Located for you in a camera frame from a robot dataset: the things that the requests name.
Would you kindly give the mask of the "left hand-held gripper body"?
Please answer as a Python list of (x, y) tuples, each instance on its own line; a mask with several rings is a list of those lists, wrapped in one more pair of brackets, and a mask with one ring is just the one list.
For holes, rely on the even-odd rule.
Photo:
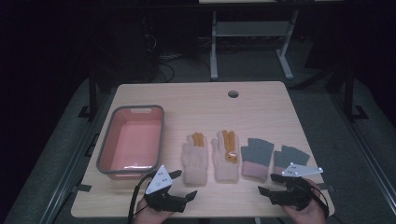
[(184, 198), (168, 193), (174, 180), (169, 174), (165, 166), (162, 165), (148, 184), (144, 198), (148, 206), (156, 211), (183, 213), (187, 204)]

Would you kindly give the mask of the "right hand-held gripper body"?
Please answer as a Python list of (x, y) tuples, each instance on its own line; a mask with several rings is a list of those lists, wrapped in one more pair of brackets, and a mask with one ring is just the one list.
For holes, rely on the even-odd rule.
[(321, 167), (304, 166), (291, 163), (281, 175), (284, 177), (285, 190), (270, 190), (272, 204), (294, 206), (297, 211), (304, 210), (311, 200), (321, 203), (314, 193), (314, 187), (304, 177), (318, 175), (323, 172)]

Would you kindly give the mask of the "beige glove with orange fingers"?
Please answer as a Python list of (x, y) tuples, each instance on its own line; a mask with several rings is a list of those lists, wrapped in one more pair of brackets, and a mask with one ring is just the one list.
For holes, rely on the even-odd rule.
[(181, 160), (184, 166), (184, 182), (188, 185), (204, 185), (207, 180), (208, 148), (202, 133), (187, 136)]

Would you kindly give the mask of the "grey fingerless glove pink cuff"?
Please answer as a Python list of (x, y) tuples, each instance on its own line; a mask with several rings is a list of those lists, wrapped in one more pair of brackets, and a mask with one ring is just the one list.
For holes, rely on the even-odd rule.
[(295, 147), (283, 146), (274, 152), (273, 173), (280, 175), (291, 163), (307, 165), (310, 156)]
[(242, 175), (265, 182), (273, 151), (274, 145), (272, 143), (258, 138), (249, 138), (247, 145), (241, 147)]

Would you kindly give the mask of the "pink basin with grey rim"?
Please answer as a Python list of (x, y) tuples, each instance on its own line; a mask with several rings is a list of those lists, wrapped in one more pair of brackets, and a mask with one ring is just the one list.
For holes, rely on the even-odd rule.
[(111, 179), (154, 171), (162, 152), (164, 110), (159, 105), (117, 107), (111, 114), (96, 168)]

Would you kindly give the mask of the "beige glove with animal figure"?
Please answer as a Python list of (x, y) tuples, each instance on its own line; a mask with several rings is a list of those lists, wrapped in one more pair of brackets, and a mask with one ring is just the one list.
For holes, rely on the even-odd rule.
[(240, 164), (239, 139), (234, 131), (220, 131), (211, 141), (217, 182), (237, 182)]

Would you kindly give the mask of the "person's right hand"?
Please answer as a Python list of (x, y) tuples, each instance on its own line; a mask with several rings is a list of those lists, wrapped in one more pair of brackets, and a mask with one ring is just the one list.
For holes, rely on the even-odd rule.
[(326, 224), (325, 213), (315, 200), (311, 200), (301, 211), (294, 210), (291, 206), (282, 206), (282, 209), (295, 224)]

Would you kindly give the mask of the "person's left hand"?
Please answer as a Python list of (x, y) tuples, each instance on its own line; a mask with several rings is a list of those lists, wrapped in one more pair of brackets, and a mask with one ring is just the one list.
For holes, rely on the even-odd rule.
[(138, 213), (134, 216), (134, 224), (162, 224), (173, 215), (173, 212), (158, 212), (148, 207), (147, 202), (141, 199), (136, 207)]

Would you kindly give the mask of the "black metal stand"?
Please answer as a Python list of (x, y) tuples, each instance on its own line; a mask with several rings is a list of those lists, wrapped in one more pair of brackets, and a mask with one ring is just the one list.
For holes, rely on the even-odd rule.
[(360, 105), (353, 104), (354, 98), (354, 75), (350, 67), (346, 69), (345, 74), (345, 94), (344, 94), (344, 111), (346, 117), (351, 122), (356, 119), (368, 119), (364, 109)]
[(88, 122), (93, 121), (97, 112), (97, 99), (96, 99), (96, 80), (94, 69), (91, 70), (88, 78), (89, 84), (89, 104), (84, 105), (78, 114), (79, 118), (86, 118)]

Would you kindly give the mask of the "white metal desk frame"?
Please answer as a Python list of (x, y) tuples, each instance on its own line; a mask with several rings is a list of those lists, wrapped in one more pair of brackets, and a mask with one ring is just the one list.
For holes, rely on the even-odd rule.
[(286, 53), (299, 15), (293, 10), (288, 21), (218, 21), (217, 12), (212, 13), (210, 79), (219, 78), (217, 39), (219, 37), (283, 37), (284, 43), (276, 50), (276, 57), (287, 80), (294, 78)]

